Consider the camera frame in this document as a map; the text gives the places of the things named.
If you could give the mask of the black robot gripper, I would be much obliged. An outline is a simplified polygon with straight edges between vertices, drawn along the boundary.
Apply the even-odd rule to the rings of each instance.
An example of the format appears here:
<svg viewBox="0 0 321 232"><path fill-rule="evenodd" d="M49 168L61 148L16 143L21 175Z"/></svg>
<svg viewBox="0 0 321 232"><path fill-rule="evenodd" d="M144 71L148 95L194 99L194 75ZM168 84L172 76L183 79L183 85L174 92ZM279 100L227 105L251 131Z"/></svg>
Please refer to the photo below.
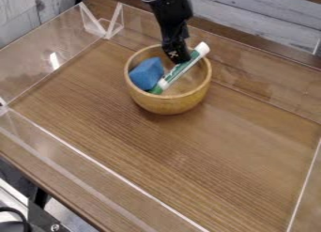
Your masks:
<svg viewBox="0 0 321 232"><path fill-rule="evenodd" d="M152 11L162 33L162 49L174 64L191 60L184 39L187 21L192 17L191 0L141 0Z"/></svg>

